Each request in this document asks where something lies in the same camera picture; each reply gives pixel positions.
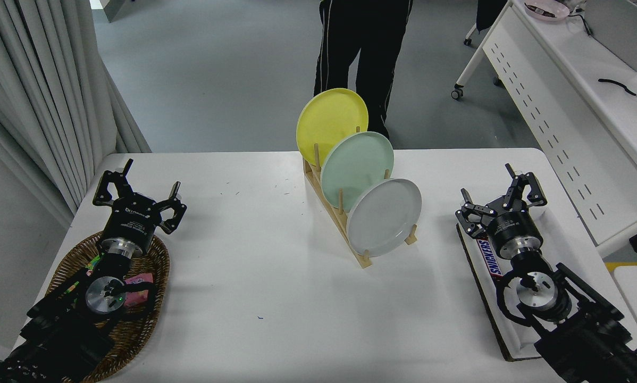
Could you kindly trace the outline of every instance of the white curtain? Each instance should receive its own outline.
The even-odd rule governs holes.
[[[0,0],[0,159],[65,226],[100,161],[150,148],[100,59],[88,0]]]

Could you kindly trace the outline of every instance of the white wall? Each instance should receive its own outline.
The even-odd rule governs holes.
[[[0,161],[0,346],[14,346],[67,229]]]

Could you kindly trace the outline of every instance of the mint green plate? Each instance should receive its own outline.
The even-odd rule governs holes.
[[[374,131],[356,133],[330,150],[321,170],[321,190],[329,204],[350,211],[359,196],[391,174],[394,150],[382,134]]]

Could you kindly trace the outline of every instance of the plate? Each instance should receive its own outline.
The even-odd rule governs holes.
[[[557,22],[569,16],[569,8],[555,0],[525,0],[524,7],[527,14],[538,20]]]
[[[347,218],[355,252],[377,257],[396,249],[420,218],[420,190],[407,179],[386,179],[363,192]]]
[[[368,109],[355,92],[329,89],[309,101],[297,120],[297,148],[307,162],[316,165],[314,143],[321,164],[339,141],[354,134],[357,126],[368,130]]]
[[[359,196],[384,179],[394,167],[394,150],[382,134],[355,133],[343,139],[328,153],[321,170],[321,190],[329,204],[350,211]]]

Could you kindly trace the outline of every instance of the wicker basket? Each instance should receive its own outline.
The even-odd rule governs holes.
[[[63,257],[61,264],[58,265],[54,272],[51,283],[49,283],[47,294],[61,285],[76,271],[87,266],[89,261],[97,256],[96,242],[101,234],[98,232],[78,243]],[[139,351],[153,334],[155,325],[158,323],[163,298],[165,297],[167,277],[170,274],[170,255],[165,244],[158,237],[154,236],[153,240],[151,240],[148,254],[132,260],[132,268],[127,277],[133,277],[142,272],[153,274],[153,283],[157,288],[153,312],[141,320],[119,322],[110,333],[110,337],[115,341],[115,347],[106,355],[97,368],[83,380],[83,383],[100,381],[120,371],[139,354]],[[139,305],[132,308],[130,312],[140,311],[143,307],[143,305]]]

